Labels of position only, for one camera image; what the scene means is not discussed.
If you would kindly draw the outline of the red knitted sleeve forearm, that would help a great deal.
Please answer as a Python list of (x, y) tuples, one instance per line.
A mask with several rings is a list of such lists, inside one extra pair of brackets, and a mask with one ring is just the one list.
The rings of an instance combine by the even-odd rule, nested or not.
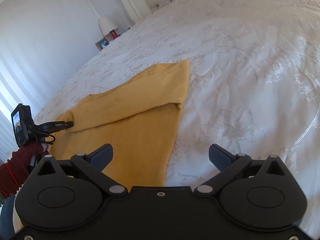
[(1, 204), (24, 184), (30, 174), (28, 167), (31, 159), (38, 154), (42, 157), (49, 154), (46, 144), (21, 146), (18, 151), (12, 152), (11, 159), (1, 165)]

